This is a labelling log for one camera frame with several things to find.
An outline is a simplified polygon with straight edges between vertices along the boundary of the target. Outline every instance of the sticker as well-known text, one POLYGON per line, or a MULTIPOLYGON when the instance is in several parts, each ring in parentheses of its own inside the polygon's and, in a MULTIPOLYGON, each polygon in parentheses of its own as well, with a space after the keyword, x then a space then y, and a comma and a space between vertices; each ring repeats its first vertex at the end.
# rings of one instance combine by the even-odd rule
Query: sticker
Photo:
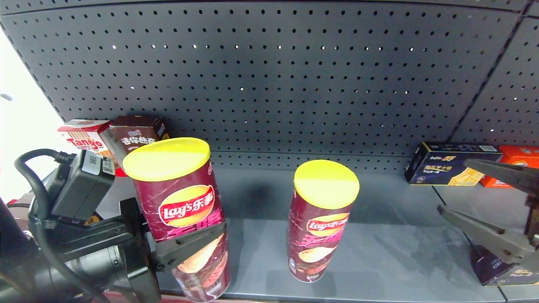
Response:
POLYGON ((82 171, 99 176, 99 173, 101 172, 101 156, 96 155, 91 151, 85 152, 85 157, 82 162, 82 171))
POLYGON ((103 158, 103 172, 114 175, 114 162, 109 158, 103 158))
POLYGON ((485 151, 485 152, 496 152, 497 150, 494 148, 494 146, 490 146, 490 145, 479 145, 479 147, 485 151))

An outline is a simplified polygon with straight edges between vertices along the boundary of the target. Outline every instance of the pegboard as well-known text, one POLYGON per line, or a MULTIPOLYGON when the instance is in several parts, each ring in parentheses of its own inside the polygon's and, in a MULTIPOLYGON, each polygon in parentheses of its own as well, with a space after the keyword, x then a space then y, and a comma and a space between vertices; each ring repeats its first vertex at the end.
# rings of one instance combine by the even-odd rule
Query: pegboard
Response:
POLYGON ((453 141, 539 145, 539 20, 525 18, 453 141))
POLYGON ((212 165, 222 168, 253 169, 296 169, 310 160, 331 160, 346 165, 353 170, 365 173, 402 174, 408 164, 409 157, 380 156, 347 156, 347 155, 312 155, 312 154, 270 154, 270 153, 236 153, 214 151, 211 155, 212 165))
POLYGON ((539 17, 539 2, 535 1, 527 12, 530 17, 539 17))
MULTIPOLYGON (((124 3, 137 3, 137 2, 166 2, 170 0, 129 0, 123 1, 124 3)), ((383 0, 393 2, 409 2, 408 0, 383 0)), ((527 0, 415 0, 416 3, 427 4, 449 4, 449 5, 462 5, 472 6, 479 8, 491 8, 500 10, 520 11, 524 8, 527 0)), ((38 11, 38 10, 51 10, 51 9, 63 9, 74 6, 90 6, 90 5, 104 5, 114 4, 119 2, 118 0, 44 0, 44 1, 25 1, 25 0, 2 0, 2 6, 0 11, 3 15, 11 13, 38 11)))
POLYGON ((410 156, 443 141, 518 14, 404 3, 212 2, 4 15, 64 120, 163 115, 234 152, 410 156))

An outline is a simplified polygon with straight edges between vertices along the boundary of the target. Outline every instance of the black cable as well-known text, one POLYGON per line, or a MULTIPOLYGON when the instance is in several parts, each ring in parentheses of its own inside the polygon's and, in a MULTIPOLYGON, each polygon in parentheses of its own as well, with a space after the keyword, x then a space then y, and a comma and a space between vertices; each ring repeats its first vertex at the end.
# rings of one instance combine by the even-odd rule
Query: black cable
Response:
POLYGON ((85 281, 79 275, 77 275, 73 270, 71 270, 67 265, 62 262, 57 254, 54 252, 50 246, 47 234, 45 231, 45 222, 51 209, 51 202, 49 201, 47 190, 45 186, 36 175, 36 173, 31 170, 27 165, 26 161, 38 157, 38 156, 49 156, 53 157, 56 162, 59 163, 68 163, 72 158, 66 153, 59 153, 52 149, 36 149, 29 151, 21 155, 17 160, 15 160, 15 168, 21 173, 25 179, 30 184, 32 191, 36 195, 34 202, 37 204, 37 218, 36 218, 36 234, 35 239, 38 242, 43 255, 56 270, 64 276, 69 282, 71 282, 76 287, 82 289, 87 294, 95 298, 99 303, 110 303, 105 295, 91 283, 85 281))

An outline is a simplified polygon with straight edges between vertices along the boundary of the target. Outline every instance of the brown snack box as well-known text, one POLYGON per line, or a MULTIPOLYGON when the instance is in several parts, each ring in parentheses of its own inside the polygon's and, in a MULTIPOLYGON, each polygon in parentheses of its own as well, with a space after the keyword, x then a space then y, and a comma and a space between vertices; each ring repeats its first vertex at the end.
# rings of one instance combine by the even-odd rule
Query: brown snack box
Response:
POLYGON ((123 149, 123 153, 114 154, 122 168, 123 159, 133 150, 170 138, 162 117, 120 116, 110 129, 123 149))

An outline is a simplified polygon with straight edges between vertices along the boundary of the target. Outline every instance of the red chip can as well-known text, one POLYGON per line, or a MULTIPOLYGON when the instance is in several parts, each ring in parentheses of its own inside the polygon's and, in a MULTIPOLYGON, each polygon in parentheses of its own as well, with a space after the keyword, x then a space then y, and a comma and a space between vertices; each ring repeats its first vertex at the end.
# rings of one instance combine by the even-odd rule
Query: red chip can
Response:
POLYGON ((341 240, 360 182, 346 166, 314 160, 294 174, 288 218, 288 269, 301 282, 322 278, 341 240))
MULTIPOLYGON (((139 147, 123 160, 156 242, 225 221, 210 162, 201 139, 175 138, 139 147)), ((194 302, 217 299, 230 284, 227 234, 178 265, 172 274, 194 302)))

